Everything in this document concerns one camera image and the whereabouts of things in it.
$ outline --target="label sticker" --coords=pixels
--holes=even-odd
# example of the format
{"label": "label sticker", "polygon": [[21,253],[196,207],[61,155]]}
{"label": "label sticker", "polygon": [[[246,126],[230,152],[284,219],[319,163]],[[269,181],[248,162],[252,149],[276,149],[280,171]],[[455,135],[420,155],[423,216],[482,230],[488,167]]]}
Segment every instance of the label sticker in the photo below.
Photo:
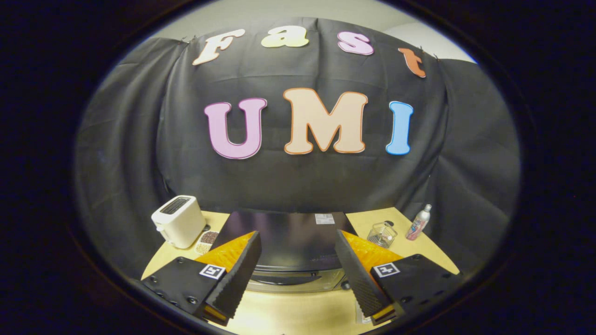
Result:
{"label": "label sticker", "polygon": [[334,225],[335,220],[333,214],[315,214],[316,224],[318,225]]}
{"label": "label sticker", "polygon": [[222,266],[207,264],[207,266],[205,266],[201,272],[199,272],[199,274],[204,275],[205,277],[219,279],[219,277],[224,274],[224,271],[225,268]]}
{"label": "label sticker", "polygon": [[373,269],[377,271],[379,278],[399,273],[398,268],[393,263],[377,265],[374,266]]}

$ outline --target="wall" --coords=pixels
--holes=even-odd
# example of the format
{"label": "wall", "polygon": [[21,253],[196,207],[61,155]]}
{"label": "wall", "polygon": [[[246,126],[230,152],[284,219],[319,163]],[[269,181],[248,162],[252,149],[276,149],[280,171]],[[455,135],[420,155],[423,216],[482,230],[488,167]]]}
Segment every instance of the wall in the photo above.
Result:
{"label": "wall", "polygon": [[423,23],[400,24],[383,32],[415,46],[421,46],[426,53],[435,55],[439,59],[465,60],[475,63],[465,51]]}
{"label": "wall", "polygon": [[154,36],[182,39],[201,36],[255,18],[318,17],[382,32],[416,19],[376,0],[218,0],[180,17]]}

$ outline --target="white toaster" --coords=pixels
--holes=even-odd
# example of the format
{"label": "white toaster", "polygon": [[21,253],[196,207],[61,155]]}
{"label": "white toaster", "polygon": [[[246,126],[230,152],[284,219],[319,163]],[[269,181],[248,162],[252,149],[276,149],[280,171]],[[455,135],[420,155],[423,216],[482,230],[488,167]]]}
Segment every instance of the white toaster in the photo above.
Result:
{"label": "white toaster", "polygon": [[151,215],[151,220],[163,238],[180,249],[191,246],[207,224],[193,196],[171,199]]}

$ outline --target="pink letter u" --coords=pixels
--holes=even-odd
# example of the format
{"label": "pink letter u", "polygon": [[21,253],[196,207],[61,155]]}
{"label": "pink letter u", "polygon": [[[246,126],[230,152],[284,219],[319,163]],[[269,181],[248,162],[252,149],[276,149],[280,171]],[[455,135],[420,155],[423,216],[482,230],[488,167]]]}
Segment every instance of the pink letter u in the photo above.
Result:
{"label": "pink letter u", "polygon": [[266,106],[267,100],[262,98],[244,99],[238,103],[246,118],[246,141],[242,144],[232,143],[228,139],[226,116],[232,110],[232,105],[216,103],[205,107],[213,149],[221,156],[230,159],[246,159],[256,154],[261,143],[260,112]]}

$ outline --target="black cloth backdrop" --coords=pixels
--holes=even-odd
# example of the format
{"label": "black cloth backdrop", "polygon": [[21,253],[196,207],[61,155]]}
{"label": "black cloth backdrop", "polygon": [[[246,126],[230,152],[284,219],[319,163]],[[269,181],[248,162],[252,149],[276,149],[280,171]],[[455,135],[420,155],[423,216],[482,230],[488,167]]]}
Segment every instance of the black cloth backdrop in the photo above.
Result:
{"label": "black cloth backdrop", "polygon": [[[278,26],[307,28],[300,48],[265,48]],[[243,28],[219,57],[193,66],[206,38]],[[367,36],[370,56],[337,46],[342,31]],[[398,48],[419,56],[414,75]],[[289,155],[290,88],[312,88],[331,111],[346,91],[368,97],[357,154]],[[228,102],[228,135],[246,136],[238,102],[264,98],[262,146],[233,160],[211,146],[205,106]],[[406,155],[391,141],[391,101],[413,106]],[[176,194],[203,210],[360,212],[395,206],[412,219],[433,205],[425,232],[463,272],[477,269],[506,230],[519,190],[516,129],[498,90],[476,64],[439,60],[384,33],[317,18],[263,20],[220,29],[190,43],[154,38],[113,69],[83,116],[75,152],[82,224],[96,247],[126,275],[139,278],[163,243],[151,214]]]}

